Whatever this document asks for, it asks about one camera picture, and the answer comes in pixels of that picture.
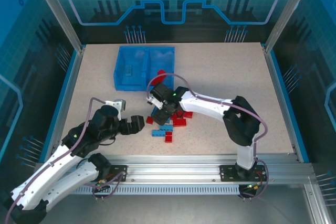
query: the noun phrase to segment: speckled table surface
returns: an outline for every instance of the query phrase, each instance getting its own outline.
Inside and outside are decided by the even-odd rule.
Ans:
[[[245,97],[269,127],[269,133],[258,142],[257,152],[293,152],[260,43],[160,45],[175,47],[175,73],[182,75],[195,92],[224,99],[234,99],[237,95]],[[152,112],[153,105],[146,103],[145,92],[115,90],[113,72],[119,46],[86,46],[63,137],[72,127],[85,120],[91,97],[126,100],[123,118],[142,115],[146,119]],[[183,86],[177,78],[174,82],[175,87]],[[92,111],[100,106],[95,103]],[[119,135],[114,144],[101,146],[95,152],[106,155],[236,153],[236,145],[228,137],[224,123],[200,114],[187,119],[187,127],[174,128],[171,144],[165,143],[164,137],[151,136],[151,131],[158,128],[158,125],[146,124],[140,133]]]

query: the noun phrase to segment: glass panel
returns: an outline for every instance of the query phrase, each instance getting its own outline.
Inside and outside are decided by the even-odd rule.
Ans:
[[[0,6],[1,172],[15,174],[1,181],[10,185],[26,179],[41,155],[73,48],[45,0]]]
[[[335,0],[301,0],[274,52],[309,159],[336,172]]]
[[[287,0],[60,1],[85,44],[145,41],[265,42],[287,2]]]

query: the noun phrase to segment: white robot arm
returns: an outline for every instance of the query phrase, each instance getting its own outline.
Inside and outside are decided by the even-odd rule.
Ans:
[[[121,119],[124,108],[123,100],[106,101],[89,121],[79,144],[77,141],[83,132],[84,123],[71,129],[52,157],[24,183],[11,192],[0,193],[1,202],[10,210],[17,224],[40,223],[56,203],[78,187],[94,180],[113,179],[111,164],[100,153],[91,155],[83,166],[63,176],[69,168],[96,150],[101,142],[115,139],[118,134],[136,134],[143,129],[142,116],[132,116],[131,122]]]
[[[232,104],[256,114],[243,97],[224,100],[197,94],[185,87],[178,87],[174,91],[158,83],[150,91],[148,103],[158,108],[153,119],[159,125],[163,125],[177,111],[196,112],[224,122],[230,138],[237,144],[237,165],[244,170],[253,168],[254,138],[259,131],[260,122],[229,106]]]

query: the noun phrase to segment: cable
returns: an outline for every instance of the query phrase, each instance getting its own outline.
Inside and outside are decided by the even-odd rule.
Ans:
[[[249,194],[249,193],[243,193],[243,194],[245,194],[247,196],[250,196],[250,199],[256,198],[253,194]],[[269,204],[269,205],[271,205],[275,210],[277,210],[290,223],[295,224],[294,221],[292,221],[289,217],[287,217],[284,212],[282,212],[276,205],[274,205],[273,203],[271,203],[269,200],[266,200],[266,199],[260,198],[260,197],[258,199],[261,200],[261,201],[263,201],[263,202],[265,202],[265,203],[267,203],[267,204]]]
[[[109,145],[114,144],[114,143],[115,143],[115,139],[113,139],[113,141],[112,141],[111,143],[109,143],[109,144],[99,144],[99,145],[102,145],[102,146],[109,146]]]
[[[205,98],[205,97],[202,97],[202,96],[199,96],[197,95],[191,88],[191,86],[189,85],[189,83],[182,77],[182,76],[179,76],[178,74],[175,74],[175,73],[162,73],[162,74],[159,74],[157,75],[156,77],[154,77],[152,80],[149,81],[148,85],[147,85],[147,91],[146,91],[146,95],[147,95],[147,98],[149,99],[150,98],[150,94],[149,94],[149,89],[150,89],[150,85],[151,83],[157,78],[157,77],[160,77],[160,76],[175,76],[175,77],[178,77],[180,78],[184,83],[185,85],[188,87],[190,93],[200,99],[200,100],[203,100],[203,101],[206,101],[206,102],[213,102],[213,103],[216,103],[216,104],[221,104],[221,105],[225,105],[225,106],[229,106],[229,107],[232,107],[232,108],[235,108],[235,109],[238,109],[240,111],[243,111],[247,114],[249,114],[250,116],[253,116],[255,119],[257,119],[265,128],[265,131],[257,136],[255,139],[254,139],[254,145],[253,145],[253,152],[254,152],[254,156],[256,155],[256,152],[257,152],[257,146],[256,146],[256,142],[261,139],[262,137],[264,137],[267,132],[268,132],[268,127],[267,127],[267,124],[265,123],[265,121],[263,119],[261,119],[257,114],[245,109],[245,108],[242,108],[240,106],[237,106],[237,105],[234,105],[234,104],[231,104],[231,103],[228,103],[228,102],[221,102],[221,101],[217,101],[217,100],[213,100],[213,99],[210,99],[210,98]]]
[[[96,185],[92,185],[92,184],[85,184],[86,186],[89,186],[89,187],[93,187],[94,189],[101,189],[103,188],[104,186],[107,186],[107,185],[110,185],[112,184],[112,182],[114,182],[117,178],[118,178],[118,183],[116,184],[115,188],[113,189],[113,191],[107,195],[107,196],[104,196],[104,199],[107,199],[107,198],[110,198],[117,190],[117,187],[119,186],[121,180],[122,180],[122,177],[125,175],[125,172],[120,172],[118,173],[113,179],[111,179],[110,181],[107,181],[105,184],[103,185],[100,185],[100,186],[96,186]],[[95,191],[93,190],[92,191],[92,195],[96,198],[96,200],[98,199],[98,197],[96,197],[95,195]]]
[[[78,166],[79,166],[83,161],[85,161],[85,160],[88,160],[88,158],[84,158],[84,159],[82,159],[81,161],[79,161],[79,163],[78,163],[77,166],[76,166],[76,170],[78,169]]]
[[[71,147],[67,152],[65,152],[64,154],[62,154],[61,156],[59,156],[58,158],[56,158],[54,161],[50,162],[49,164],[47,164],[45,167],[43,167],[28,183],[27,185],[22,189],[22,191],[20,192],[20,194],[17,196],[17,198],[14,200],[13,204],[11,205],[11,207],[9,208],[7,215],[6,215],[6,219],[5,219],[5,224],[9,223],[9,218],[11,216],[11,213],[14,209],[14,207],[16,206],[16,204],[18,203],[18,201],[24,196],[24,193],[28,190],[28,188],[32,185],[32,183],[42,174],[44,173],[49,167],[53,166],[56,162],[60,161],[62,158],[64,158],[65,156],[67,156],[68,154],[70,154],[80,143],[80,141],[82,140],[86,128],[88,126],[88,122],[89,122],[89,118],[91,115],[91,109],[92,109],[92,103],[93,101],[96,100],[100,103],[106,104],[104,101],[99,100],[98,98],[92,97],[90,99],[90,103],[89,103],[89,109],[88,109],[88,113],[86,115],[86,119],[85,119],[85,123],[82,129],[82,132],[80,133],[79,138],[77,139],[76,143],[73,145],[73,147]]]

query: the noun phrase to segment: blue container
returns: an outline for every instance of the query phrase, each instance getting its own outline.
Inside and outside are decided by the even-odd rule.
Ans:
[[[158,71],[173,73],[174,47],[120,47],[114,70],[114,86],[119,91],[145,91]],[[167,76],[163,83],[174,89],[174,77]]]

